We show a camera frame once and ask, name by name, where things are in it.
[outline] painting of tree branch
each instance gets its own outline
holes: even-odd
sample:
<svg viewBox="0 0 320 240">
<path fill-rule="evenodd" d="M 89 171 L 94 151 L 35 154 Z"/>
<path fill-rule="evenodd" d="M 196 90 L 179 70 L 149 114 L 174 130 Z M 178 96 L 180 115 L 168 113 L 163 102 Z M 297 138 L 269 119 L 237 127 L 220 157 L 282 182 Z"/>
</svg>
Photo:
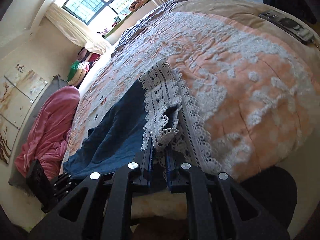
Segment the painting of tree branch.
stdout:
<svg viewBox="0 0 320 240">
<path fill-rule="evenodd" d="M 21 93 L 5 77 L 0 78 L 0 114 L 17 128 L 32 106 L 33 100 Z"/>
<path fill-rule="evenodd" d="M 0 161 L 9 164 L 9 159 L 18 129 L 0 116 Z"/>
<path fill-rule="evenodd" d="M 36 72 L 22 64 L 17 64 L 15 67 L 10 68 L 4 76 L 33 101 L 36 100 L 37 96 L 48 83 Z"/>
</svg>

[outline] gray fabric cover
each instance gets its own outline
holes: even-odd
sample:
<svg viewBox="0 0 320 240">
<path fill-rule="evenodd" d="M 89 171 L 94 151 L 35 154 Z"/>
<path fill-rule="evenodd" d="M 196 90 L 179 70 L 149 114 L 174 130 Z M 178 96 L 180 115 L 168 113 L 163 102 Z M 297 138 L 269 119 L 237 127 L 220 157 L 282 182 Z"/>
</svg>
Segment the gray fabric cover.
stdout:
<svg viewBox="0 0 320 240">
<path fill-rule="evenodd" d="M 45 90 L 45 92 L 39 98 L 39 101 L 36 103 L 36 106 L 33 108 L 31 115 L 28 118 L 28 120 L 22 130 L 22 133 L 21 133 L 19 142 L 17 144 L 16 150 L 14 153 L 12 153 L 13 155 L 11 158 L 13 158 L 15 160 L 16 157 L 20 154 L 21 147 L 24 143 L 26 143 L 29 132 L 32 128 L 32 125 L 33 125 L 34 121 L 36 120 L 38 113 L 39 113 L 41 107 L 43 106 L 43 104 L 45 103 L 45 101 L 55 91 L 59 90 L 62 87 L 65 87 L 67 85 L 68 85 L 68 83 L 64 80 L 61 80 L 59 75 L 53 77 L 51 84 L 48 86 L 48 88 Z M 21 173 L 17 170 L 17 168 L 14 164 L 12 165 L 11 175 L 10 175 L 8 182 L 11 186 L 15 186 L 17 188 L 20 188 L 20 189 L 26 191 L 29 195 L 32 195 L 32 192 L 30 191 L 29 187 L 26 184 L 25 177 L 23 177 L 21 175 Z"/>
</svg>

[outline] bed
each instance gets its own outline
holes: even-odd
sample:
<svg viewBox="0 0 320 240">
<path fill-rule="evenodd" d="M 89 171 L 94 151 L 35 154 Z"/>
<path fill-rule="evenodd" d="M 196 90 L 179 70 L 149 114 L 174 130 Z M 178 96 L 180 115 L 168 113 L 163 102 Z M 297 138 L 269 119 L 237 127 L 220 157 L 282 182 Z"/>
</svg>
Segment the bed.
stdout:
<svg viewBox="0 0 320 240">
<path fill-rule="evenodd" d="M 294 237 L 320 199 L 320 190 L 308 187 L 319 174 L 313 170 L 308 171 L 311 176 L 301 174 L 301 169 L 319 160 L 310 145 L 316 145 L 317 138 L 320 52 L 257 16 L 268 9 L 244 0 L 172 0 L 145 16 L 121 36 L 111 56 L 104 55 L 80 86 L 81 100 L 62 163 L 76 153 L 87 131 L 100 123 L 134 81 L 165 60 L 179 70 L 181 86 L 199 104 L 192 111 L 204 120 L 197 135 L 205 149 L 198 156 L 191 154 L 190 161 L 206 172 L 227 171 L 238 181 L 280 163 L 298 186 L 289 227 Z M 243 87 L 254 89 L 246 94 Z M 185 151 L 181 139 L 177 145 Z M 307 152 L 298 154 L 297 149 Z M 133 218 L 154 215 L 184 218 L 185 196 L 162 191 L 133 200 Z"/>
</svg>

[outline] bedspread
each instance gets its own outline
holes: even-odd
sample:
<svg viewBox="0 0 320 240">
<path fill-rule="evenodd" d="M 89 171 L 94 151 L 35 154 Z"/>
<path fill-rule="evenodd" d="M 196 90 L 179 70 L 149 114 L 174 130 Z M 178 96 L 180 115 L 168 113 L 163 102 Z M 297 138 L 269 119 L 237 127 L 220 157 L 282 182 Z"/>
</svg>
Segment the bedspread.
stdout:
<svg viewBox="0 0 320 240">
<path fill-rule="evenodd" d="M 206 1 L 207 7 L 219 3 Z M 303 60 L 319 59 L 315 49 L 294 41 L 289 46 L 219 15 L 179 11 L 188 3 L 196 1 L 179 3 L 148 22 L 99 72 L 79 104 L 64 161 L 80 148 L 86 131 L 161 59 L 179 69 L 182 89 L 196 100 L 184 114 L 193 120 L 198 148 L 185 144 L 186 134 L 177 134 L 174 147 L 191 152 L 204 171 L 217 171 L 218 165 L 241 181 L 304 142 L 318 121 L 320 88 L 311 71 L 316 65 L 308 61 L 310 69 Z M 247 9 L 254 5 L 244 3 Z M 302 50 L 310 53 L 301 56 Z"/>
</svg>

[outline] peach bedspread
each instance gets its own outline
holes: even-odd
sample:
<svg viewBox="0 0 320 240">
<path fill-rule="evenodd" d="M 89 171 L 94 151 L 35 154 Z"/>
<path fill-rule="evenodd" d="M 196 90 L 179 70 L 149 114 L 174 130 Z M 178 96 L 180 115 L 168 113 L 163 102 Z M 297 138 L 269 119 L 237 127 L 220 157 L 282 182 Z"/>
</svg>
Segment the peach bedspread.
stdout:
<svg viewBox="0 0 320 240">
<path fill-rule="evenodd" d="M 197 100 L 211 155 L 194 153 L 193 161 L 204 171 L 218 163 L 221 171 L 244 180 L 287 157 L 318 121 L 320 58 L 315 46 L 302 45 L 256 16 L 269 8 L 242 0 L 191 0 L 150 22 L 92 81 L 63 162 L 161 59 L 179 68 Z"/>
</svg>

